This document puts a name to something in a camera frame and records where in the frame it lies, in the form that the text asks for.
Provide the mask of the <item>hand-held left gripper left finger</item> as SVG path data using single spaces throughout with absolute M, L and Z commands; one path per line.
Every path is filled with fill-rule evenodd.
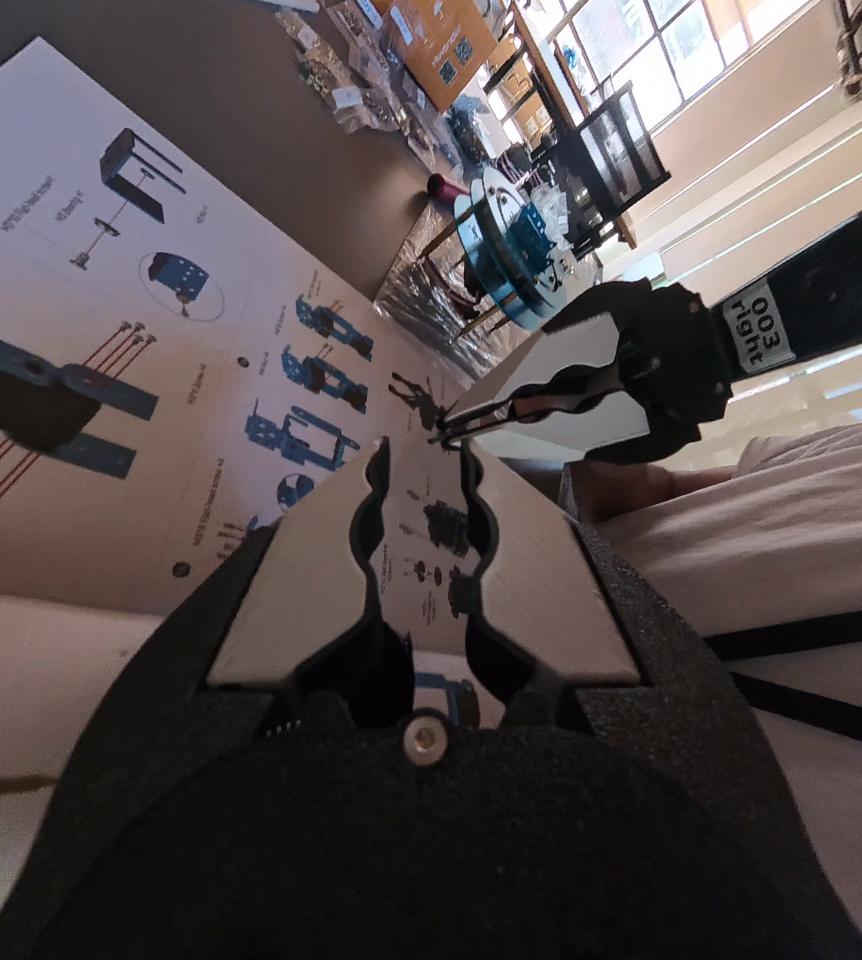
M 342 685 L 377 668 L 386 640 L 373 556 L 385 538 L 391 453 L 378 438 L 282 516 L 210 687 Z

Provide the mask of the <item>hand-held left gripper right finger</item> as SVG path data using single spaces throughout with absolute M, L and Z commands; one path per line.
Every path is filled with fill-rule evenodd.
M 465 654 L 485 686 L 637 686 L 570 516 L 474 441 L 461 446 L 471 575 Z

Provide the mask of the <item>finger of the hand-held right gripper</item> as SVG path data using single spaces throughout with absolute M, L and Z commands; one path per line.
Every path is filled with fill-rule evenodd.
M 611 311 L 558 315 L 485 375 L 441 417 L 443 434 L 482 434 L 571 415 L 585 399 L 619 390 L 620 327 Z
M 467 424 L 449 423 L 446 448 L 473 441 L 492 455 L 585 455 L 650 434 L 644 407 L 627 392 L 611 391 L 592 402 L 580 413 L 561 406 L 524 413 L 524 400 L 513 400 Z

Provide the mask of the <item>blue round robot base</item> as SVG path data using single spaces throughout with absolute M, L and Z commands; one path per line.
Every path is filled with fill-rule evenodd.
M 426 260 L 452 235 L 461 243 L 469 271 L 492 300 L 491 314 L 532 331 L 550 320 L 567 303 L 566 270 L 558 246 L 541 271 L 531 270 L 513 252 L 506 234 L 512 216 L 531 200 L 497 169 L 485 168 L 473 179 L 469 198 L 453 204 L 453 220 L 425 246 L 418 260 Z

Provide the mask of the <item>small blue U bracket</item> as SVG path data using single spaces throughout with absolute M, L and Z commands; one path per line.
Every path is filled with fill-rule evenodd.
M 510 217 L 506 237 L 512 251 L 535 272 L 545 269 L 557 247 L 556 242 L 547 234 L 541 211 L 532 201 Z

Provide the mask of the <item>grey desk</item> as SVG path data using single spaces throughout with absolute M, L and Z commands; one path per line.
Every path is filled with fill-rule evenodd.
M 311 346 L 336 294 L 372 366 L 434 357 L 373 294 L 423 206 L 405 147 L 337 128 L 257 2 L 0 2 L 0 332 L 76 361 L 105 325 L 159 337 L 136 382 L 205 390 L 242 352 Z

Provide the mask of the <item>person's right hand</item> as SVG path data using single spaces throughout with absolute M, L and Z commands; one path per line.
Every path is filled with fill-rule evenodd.
M 581 461 L 569 466 L 570 489 L 578 517 L 606 522 L 658 506 L 732 480 L 733 465 L 696 471 L 669 470 L 657 463 L 619 465 Z

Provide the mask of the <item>large clear plastic bag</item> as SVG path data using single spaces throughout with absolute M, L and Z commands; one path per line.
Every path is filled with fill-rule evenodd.
M 452 235 L 426 260 L 419 255 L 453 220 L 433 200 L 405 238 L 375 298 L 387 318 L 471 378 L 481 378 L 538 329 L 527 331 L 500 312 L 473 278 Z

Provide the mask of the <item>large paned window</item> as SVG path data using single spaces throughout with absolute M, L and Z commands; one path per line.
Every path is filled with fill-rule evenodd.
M 666 126 L 797 15 L 805 1 L 527 1 L 524 23 L 550 58 L 577 123 L 626 84 L 649 132 Z

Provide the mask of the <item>orange cardboard box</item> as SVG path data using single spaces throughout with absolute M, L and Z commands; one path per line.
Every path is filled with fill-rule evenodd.
M 372 6 L 382 40 L 442 114 L 497 49 L 500 2 L 374 1 Z

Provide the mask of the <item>pile of labelled screw bags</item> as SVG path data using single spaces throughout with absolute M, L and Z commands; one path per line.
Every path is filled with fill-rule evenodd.
M 341 130 L 400 135 L 430 173 L 461 177 L 448 121 L 384 37 L 372 2 L 271 2 L 296 70 Z

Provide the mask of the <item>white instruction booklet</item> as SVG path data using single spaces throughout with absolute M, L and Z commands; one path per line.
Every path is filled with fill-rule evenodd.
M 415 709 L 537 612 L 557 505 L 437 353 L 45 41 L 0 68 L 0 596 L 158 618 L 70 750 L 0 958 L 587 958 L 593 742 Z

